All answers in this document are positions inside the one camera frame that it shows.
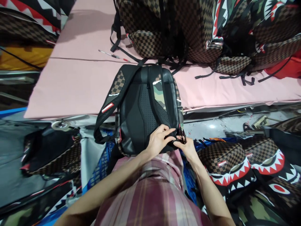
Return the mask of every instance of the perforated mesh panel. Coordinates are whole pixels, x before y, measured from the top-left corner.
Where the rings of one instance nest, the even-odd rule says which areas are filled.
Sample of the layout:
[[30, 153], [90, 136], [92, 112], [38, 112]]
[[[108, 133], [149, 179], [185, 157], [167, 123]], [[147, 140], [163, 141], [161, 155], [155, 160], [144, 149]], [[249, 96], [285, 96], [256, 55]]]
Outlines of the perforated mesh panel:
[[144, 116], [146, 133], [149, 135], [158, 127], [158, 123], [151, 109], [150, 97], [148, 93], [150, 89], [147, 89], [146, 84], [143, 84], [141, 86], [142, 87], [141, 87], [141, 93], [139, 99], [139, 106], [140, 106], [141, 113]]

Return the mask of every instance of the shark eye graphic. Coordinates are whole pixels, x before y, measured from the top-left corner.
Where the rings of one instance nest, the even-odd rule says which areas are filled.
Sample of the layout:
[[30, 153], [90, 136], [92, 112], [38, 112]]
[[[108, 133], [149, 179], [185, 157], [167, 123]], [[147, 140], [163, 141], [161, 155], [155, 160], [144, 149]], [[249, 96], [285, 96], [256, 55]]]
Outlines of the shark eye graphic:
[[286, 188], [282, 187], [281, 185], [270, 184], [269, 186], [273, 189], [273, 191], [278, 192], [280, 194], [284, 194], [284, 195], [290, 194], [290, 192]]

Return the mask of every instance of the floor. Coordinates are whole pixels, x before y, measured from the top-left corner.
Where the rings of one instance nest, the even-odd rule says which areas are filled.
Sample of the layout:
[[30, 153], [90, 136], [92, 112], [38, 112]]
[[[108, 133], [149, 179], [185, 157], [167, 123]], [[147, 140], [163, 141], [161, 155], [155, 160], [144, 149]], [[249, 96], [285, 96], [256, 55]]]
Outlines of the floor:
[[[200, 122], [191, 122], [184, 124], [184, 130], [186, 136], [192, 139], [203, 139], [213, 137], [226, 137], [224, 130], [229, 132], [241, 132], [243, 131], [243, 124], [245, 122], [252, 125], [261, 116], [266, 115], [269, 118], [278, 119], [284, 121], [295, 117], [296, 115], [291, 111], [273, 111], [269, 113], [258, 113], [252, 115], [243, 116], [231, 116], [219, 119], [212, 119]], [[277, 123], [277, 121], [268, 120], [270, 125]]]

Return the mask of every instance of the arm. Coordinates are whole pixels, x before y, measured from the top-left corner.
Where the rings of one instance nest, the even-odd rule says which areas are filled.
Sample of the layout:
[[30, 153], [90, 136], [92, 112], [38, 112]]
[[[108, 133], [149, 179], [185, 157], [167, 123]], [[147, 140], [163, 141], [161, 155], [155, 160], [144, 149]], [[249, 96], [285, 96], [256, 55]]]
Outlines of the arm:
[[175, 129], [169, 129], [165, 125], [159, 126], [150, 135], [149, 145], [144, 151], [92, 187], [62, 214], [55, 226], [91, 225], [101, 204], [123, 185], [135, 171], [159, 154], [168, 142], [175, 140], [174, 137], [164, 139], [173, 131]]
[[201, 190], [201, 195], [212, 224], [214, 226], [235, 226], [221, 193], [210, 179], [205, 167], [197, 155], [193, 140], [187, 138], [186, 144], [174, 142], [174, 145], [182, 149], [195, 172], [198, 185]]

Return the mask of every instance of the pink table cover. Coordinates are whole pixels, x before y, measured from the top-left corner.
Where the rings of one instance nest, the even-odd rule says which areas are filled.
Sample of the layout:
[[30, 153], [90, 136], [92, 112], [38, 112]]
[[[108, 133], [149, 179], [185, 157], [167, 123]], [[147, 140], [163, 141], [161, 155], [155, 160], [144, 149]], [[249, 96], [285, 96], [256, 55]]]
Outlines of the pink table cover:
[[[41, 73], [29, 100], [25, 118], [52, 118], [98, 114], [118, 69], [125, 63], [100, 53], [109, 52], [109, 37], [115, 8], [111, 0], [77, 0], [54, 51]], [[120, 47], [140, 57], [123, 35]], [[116, 55], [132, 62], [121, 51]], [[301, 79], [270, 78], [254, 86], [243, 86], [241, 79], [219, 79], [211, 68], [185, 67], [174, 75], [186, 111], [200, 108], [301, 101]], [[252, 76], [256, 81], [265, 72]]]

